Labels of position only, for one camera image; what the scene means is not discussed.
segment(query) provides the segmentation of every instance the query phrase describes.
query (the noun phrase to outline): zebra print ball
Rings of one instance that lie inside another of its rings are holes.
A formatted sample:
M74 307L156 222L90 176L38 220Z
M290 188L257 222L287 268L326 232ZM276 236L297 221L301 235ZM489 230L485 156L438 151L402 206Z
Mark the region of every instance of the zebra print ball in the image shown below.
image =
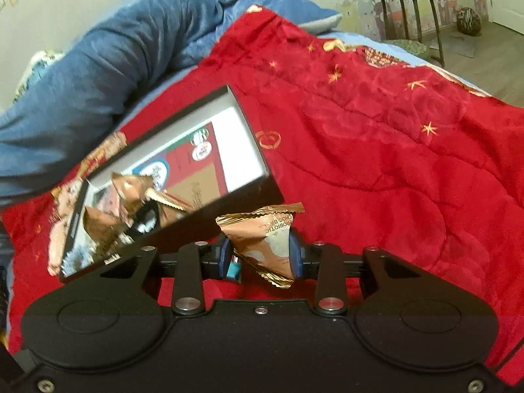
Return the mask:
M482 22L477 12L469 7L460 9L457 13L457 29L467 35L479 35Z

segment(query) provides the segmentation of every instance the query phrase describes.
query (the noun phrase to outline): red blanket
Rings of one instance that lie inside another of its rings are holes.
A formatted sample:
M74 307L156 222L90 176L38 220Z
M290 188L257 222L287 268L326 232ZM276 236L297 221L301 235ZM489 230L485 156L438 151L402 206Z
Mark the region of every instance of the red blanket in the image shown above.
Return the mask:
M499 376L517 381L524 375L524 349L515 348L524 338L524 111L429 67L323 44L271 11L247 13L122 133L132 141L231 85L286 201L306 207L294 223L306 240L347 253L379 245L486 300L500 322L487 363L506 363ZM92 155L81 175L108 155ZM59 286L46 271L53 212L47 193L4 214L16 249L13 352L25 308ZM222 297L310 297L313 288L297 282L281 292L256 277L240 287L205 283L208 305ZM168 296L164 289L161 300Z

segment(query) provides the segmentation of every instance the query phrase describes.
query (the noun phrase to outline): metal bolt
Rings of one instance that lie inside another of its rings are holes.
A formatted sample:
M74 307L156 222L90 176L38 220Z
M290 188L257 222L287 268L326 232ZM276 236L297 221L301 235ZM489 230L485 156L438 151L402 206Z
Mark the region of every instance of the metal bolt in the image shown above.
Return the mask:
M484 390L484 382L482 380L473 380L467 386L468 393L480 393L482 390Z
M319 307L323 310L335 311L344 307L344 302L337 297L326 297L319 301Z
M269 312L267 307L260 306L255 309L257 315L266 315Z
M195 297L182 297L176 301L175 306L180 310L189 312L200 307L200 300Z
M49 380L40 380L37 386L42 393L54 392L54 384Z

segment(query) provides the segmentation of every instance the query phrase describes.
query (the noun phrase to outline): open cardboard box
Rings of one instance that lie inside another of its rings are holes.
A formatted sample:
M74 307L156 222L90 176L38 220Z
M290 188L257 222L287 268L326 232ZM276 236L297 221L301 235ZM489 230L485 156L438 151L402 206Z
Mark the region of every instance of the open cardboard box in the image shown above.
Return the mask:
M220 232L215 222L218 216L251 212L284 200L229 86L178 111L86 178L67 234L64 259L75 248L93 248L82 223L84 208L95 206L104 211L111 205L113 172L151 175L155 188L198 207L134 243L133 248L137 244L154 246L159 253L174 253L182 245L213 238ZM125 248L118 252L124 254ZM69 282L103 264L95 262L76 272L65 271L62 264L59 279Z

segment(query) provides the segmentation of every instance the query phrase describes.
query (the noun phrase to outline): stool leg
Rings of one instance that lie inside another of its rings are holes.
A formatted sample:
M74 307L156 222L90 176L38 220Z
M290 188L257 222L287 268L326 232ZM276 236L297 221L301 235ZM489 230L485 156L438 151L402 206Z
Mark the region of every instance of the stool leg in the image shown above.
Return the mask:
M404 0L400 0L400 7L402 8L402 20L404 21L405 39L409 40L408 17L405 15Z
M382 13L384 14L384 31L386 32L386 40L389 39L388 35L388 11L386 9L386 0L382 1Z
M437 16L437 10L435 8L434 0L430 0L431 10L433 11L433 18L435 19L435 31L437 33L437 41L439 43L439 54L440 54L440 64L444 67L444 49L442 48L442 41L440 39L440 27L439 27L439 17Z
M419 36L419 43L422 42L422 25L420 25L419 1L413 0L413 7L415 8L415 20L417 21L417 34Z

